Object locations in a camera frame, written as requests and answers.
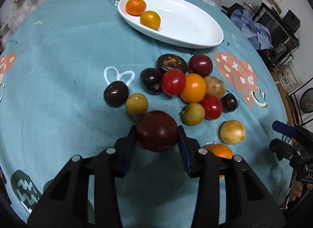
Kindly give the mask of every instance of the white bucket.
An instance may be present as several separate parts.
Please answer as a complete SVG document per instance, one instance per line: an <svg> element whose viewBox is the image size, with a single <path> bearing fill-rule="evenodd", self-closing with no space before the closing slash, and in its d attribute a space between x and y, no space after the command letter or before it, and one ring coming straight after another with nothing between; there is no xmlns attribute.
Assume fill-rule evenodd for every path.
<svg viewBox="0 0 313 228"><path fill-rule="evenodd" d="M285 91L289 91L302 82L292 63L288 63L280 69L278 79Z"/></svg>

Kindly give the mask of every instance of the dark purple fruit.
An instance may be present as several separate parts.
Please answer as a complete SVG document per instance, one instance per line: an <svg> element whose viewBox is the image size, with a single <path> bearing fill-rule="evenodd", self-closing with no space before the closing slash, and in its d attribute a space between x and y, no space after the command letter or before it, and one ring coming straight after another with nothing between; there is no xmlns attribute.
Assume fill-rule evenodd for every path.
<svg viewBox="0 0 313 228"><path fill-rule="evenodd" d="M159 110L150 111L136 124L137 138L141 145L152 152L165 152L178 141L175 120Z"/></svg>
<svg viewBox="0 0 313 228"><path fill-rule="evenodd" d="M144 69L140 73L140 82L143 84L145 90L150 94L162 93L161 88L162 74L154 68Z"/></svg>
<svg viewBox="0 0 313 228"><path fill-rule="evenodd" d="M113 108L122 106L128 98L128 86L122 81L114 81L104 90L105 102Z"/></svg>
<svg viewBox="0 0 313 228"><path fill-rule="evenodd" d="M222 98L222 105L225 113L233 112L237 109L237 99L233 94L228 93Z"/></svg>
<svg viewBox="0 0 313 228"><path fill-rule="evenodd" d="M189 60L188 68L190 73L198 74L204 78L212 73L213 63L207 55L193 55Z"/></svg>
<svg viewBox="0 0 313 228"><path fill-rule="evenodd" d="M174 54L161 55L156 62L156 66L162 75L171 69L179 69L184 74L187 72L187 63L185 60Z"/></svg>

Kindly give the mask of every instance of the tangerine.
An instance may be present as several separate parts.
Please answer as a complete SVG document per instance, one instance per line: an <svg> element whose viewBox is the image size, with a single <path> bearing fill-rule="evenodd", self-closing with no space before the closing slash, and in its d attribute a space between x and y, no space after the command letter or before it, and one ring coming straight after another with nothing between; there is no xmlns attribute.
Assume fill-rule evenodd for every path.
<svg viewBox="0 0 313 228"><path fill-rule="evenodd" d="M146 8L147 5L144 0L128 0L125 6L126 11L133 16L141 15Z"/></svg>
<svg viewBox="0 0 313 228"><path fill-rule="evenodd" d="M195 73L185 76L186 86L180 97L186 103L199 103L204 98L206 86L204 79Z"/></svg>
<svg viewBox="0 0 313 228"><path fill-rule="evenodd" d="M156 12L148 10L141 14L140 23L146 27L156 30L159 29L161 25L161 18Z"/></svg>
<svg viewBox="0 0 313 228"><path fill-rule="evenodd" d="M232 157L234 156L232 150L228 146L225 146L223 144L215 144L211 146L206 146L205 148L217 157L232 159Z"/></svg>

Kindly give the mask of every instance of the table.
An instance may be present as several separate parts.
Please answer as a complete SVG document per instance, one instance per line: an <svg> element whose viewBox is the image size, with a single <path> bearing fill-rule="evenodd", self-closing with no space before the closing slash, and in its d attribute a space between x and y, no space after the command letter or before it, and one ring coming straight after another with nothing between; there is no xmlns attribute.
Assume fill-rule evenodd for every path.
<svg viewBox="0 0 313 228"><path fill-rule="evenodd" d="M287 117L273 79L249 41L212 0L186 0L223 29L223 43L203 50L172 46L137 32L118 14L119 1L49 0L25 19L0 57L0 166L13 209L26 221L71 156L95 156L127 135L133 121L125 107L110 108L103 100L107 67L116 68L106 70L108 82L129 81L130 94L145 94L149 111L165 111L182 124L185 103L164 94L150 95L139 81L140 72L155 67L166 53L187 61L193 54L208 55L212 75L222 79L239 101L236 111L217 120L184 125L187 136L200 145L221 142L221 123L240 120L247 135L231 149L282 202L292 170L286 160L277 161L269 143L281 138L271 128L273 121L286 122ZM93 182L91 177L90 221ZM225 184L220 182L223 222ZM177 146L161 154L136 148L130 172L116 179L116 187L124 227L190 227L198 180L187 177Z"/></svg>

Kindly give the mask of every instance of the beige fruit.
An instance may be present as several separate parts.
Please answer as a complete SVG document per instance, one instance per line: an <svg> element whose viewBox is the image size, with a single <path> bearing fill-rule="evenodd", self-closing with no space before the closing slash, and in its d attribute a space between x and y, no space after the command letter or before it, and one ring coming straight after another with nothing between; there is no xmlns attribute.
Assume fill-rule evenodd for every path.
<svg viewBox="0 0 313 228"><path fill-rule="evenodd" d="M182 114L184 123L193 126L202 122L205 116L205 111L199 103L190 103Z"/></svg>
<svg viewBox="0 0 313 228"><path fill-rule="evenodd" d="M226 87L223 81L214 76L206 76L204 81L206 85L205 96L212 95L220 99L225 95Z"/></svg>
<svg viewBox="0 0 313 228"><path fill-rule="evenodd" d="M226 144L235 145L245 138L246 130L244 125L237 120L229 120L225 122L220 131L219 136Z"/></svg>
<svg viewBox="0 0 313 228"><path fill-rule="evenodd" d="M141 93L131 95L126 101L126 111L132 117L139 117L148 110L148 100Z"/></svg>

